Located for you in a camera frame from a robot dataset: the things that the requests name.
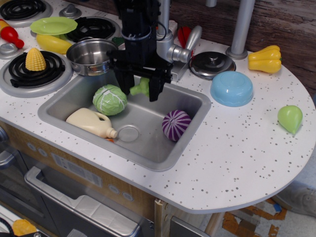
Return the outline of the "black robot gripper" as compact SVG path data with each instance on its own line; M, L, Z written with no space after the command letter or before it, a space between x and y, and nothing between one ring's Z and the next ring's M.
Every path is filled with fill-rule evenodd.
M107 52L121 91L130 94L135 86L134 76L149 78L149 100L154 102L171 82L172 64L158 56L155 33L140 39L124 39L125 49Z

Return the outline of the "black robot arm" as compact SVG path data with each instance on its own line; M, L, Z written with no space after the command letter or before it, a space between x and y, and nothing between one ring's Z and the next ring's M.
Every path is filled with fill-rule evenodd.
M149 79L149 100L158 99L164 84L171 82L173 64L157 54L157 26L161 4L157 0L117 0L122 22L124 50L110 50L107 56L122 92L130 93L134 76Z

